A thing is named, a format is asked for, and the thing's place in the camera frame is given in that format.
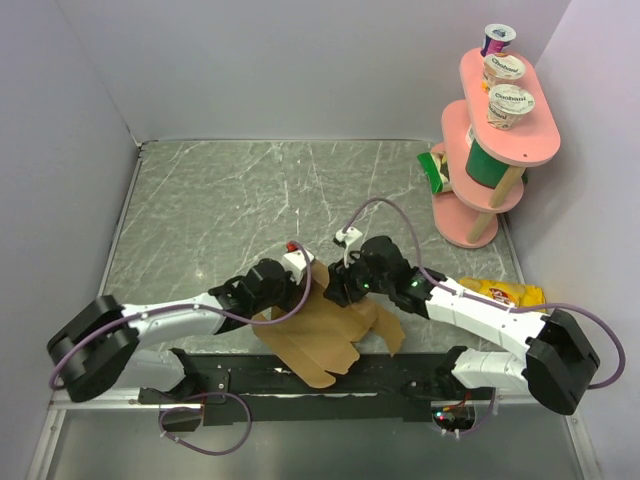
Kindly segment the brown cardboard box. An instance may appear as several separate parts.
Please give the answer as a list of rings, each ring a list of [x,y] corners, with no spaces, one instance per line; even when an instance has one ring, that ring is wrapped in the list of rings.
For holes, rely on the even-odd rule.
[[[323,296],[327,266],[312,266],[309,298],[293,317],[275,325],[252,327],[253,333],[308,386],[325,389],[360,359],[355,344],[372,332],[384,341],[391,356],[405,339],[400,319],[370,298],[346,308]]]

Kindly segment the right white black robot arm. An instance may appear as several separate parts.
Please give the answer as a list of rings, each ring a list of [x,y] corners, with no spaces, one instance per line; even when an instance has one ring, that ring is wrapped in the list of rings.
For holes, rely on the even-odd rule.
[[[350,229],[334,236],[343,256],[329,268],[324,295],[341,307],[368,294],[385,295],[400,310],[461,328],[497,346],[496,352],[453,347],[437,374],[437,386],[456,399],[493,388],[530,394],[547,409],[571,415],[600,360],[575,318],[559,308],[518,313],[478,297],[457,281],[411,265],[387,236],[364,239]]]

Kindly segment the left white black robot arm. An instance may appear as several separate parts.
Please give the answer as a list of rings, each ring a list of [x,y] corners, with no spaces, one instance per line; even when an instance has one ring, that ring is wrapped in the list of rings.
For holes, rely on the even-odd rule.
[[[219,335],[258,324],[271,308],[294,316],[311,288],[311,266],[262,259],[246,274],[190,299],[151,305],[95,298],[47,343],[54,368],[49,386],[76,403],[115,387],[134,365],[151,363],[150,348],[194,335]]]

